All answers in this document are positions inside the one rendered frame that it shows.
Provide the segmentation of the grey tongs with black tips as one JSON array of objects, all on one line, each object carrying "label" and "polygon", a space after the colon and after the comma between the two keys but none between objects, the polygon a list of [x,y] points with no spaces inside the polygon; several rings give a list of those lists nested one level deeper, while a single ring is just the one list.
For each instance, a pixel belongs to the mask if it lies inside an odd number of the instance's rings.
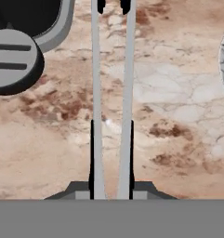
[{"label": "grey tongs with black tips", "polygon": [[[105,3],[106,0],[91,0],[93,120],[91,122],[89,190],[90,198],[92,200],[106,199],[102,164],[101,82],[99,57],[99,14],[103,13]],[[120,6],[123,10],[123,14],[126,15],[126,44],[123,86],[123,118],[117,199],[132,200],[135,187],[133,171],[134,122],[132,120],[132,103],[134,85],[136,0],[120,0]]]}]

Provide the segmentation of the grey round disc with slots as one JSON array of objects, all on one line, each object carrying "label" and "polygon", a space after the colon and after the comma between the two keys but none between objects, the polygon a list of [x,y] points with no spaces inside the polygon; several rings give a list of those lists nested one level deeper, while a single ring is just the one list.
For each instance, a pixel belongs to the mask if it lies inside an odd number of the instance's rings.
[{"label": "grey round disc with slots", "polygon": [[0,95],[19,94],[32,87],[45,67],[43,53],[26,33],[0,30]]}]

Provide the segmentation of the black basin with grey rim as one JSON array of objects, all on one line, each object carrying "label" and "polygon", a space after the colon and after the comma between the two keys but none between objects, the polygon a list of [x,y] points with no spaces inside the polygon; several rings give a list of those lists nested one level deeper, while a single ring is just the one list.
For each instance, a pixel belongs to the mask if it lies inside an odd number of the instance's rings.
[{"label": "black basin with grey rim", "polygon": [[0,30],[27,33],[46,53],[68,36],[74,4],[75,0],[0,0]]}]

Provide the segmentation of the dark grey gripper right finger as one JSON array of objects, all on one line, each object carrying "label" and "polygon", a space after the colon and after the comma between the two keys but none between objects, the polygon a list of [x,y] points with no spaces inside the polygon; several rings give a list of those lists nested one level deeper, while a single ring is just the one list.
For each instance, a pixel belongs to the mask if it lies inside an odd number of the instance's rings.
[{"label": "dark grey gripper right finger", "polygon": [[133,190],[134,200],[153,200],[153,199],[171,199],[176,200],[176,197],[165,192],[159,191],[151,181],[136,181]]}]

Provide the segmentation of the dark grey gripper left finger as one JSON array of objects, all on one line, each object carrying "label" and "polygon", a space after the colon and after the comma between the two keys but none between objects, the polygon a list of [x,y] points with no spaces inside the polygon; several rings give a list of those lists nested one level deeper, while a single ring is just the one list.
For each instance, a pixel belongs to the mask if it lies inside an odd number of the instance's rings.
[{"label": "dark grey gripper left finger", "polygon": [[72,181],[65,191],[47,197],[47,200],[89,200],[90,190],[87,181]]}]

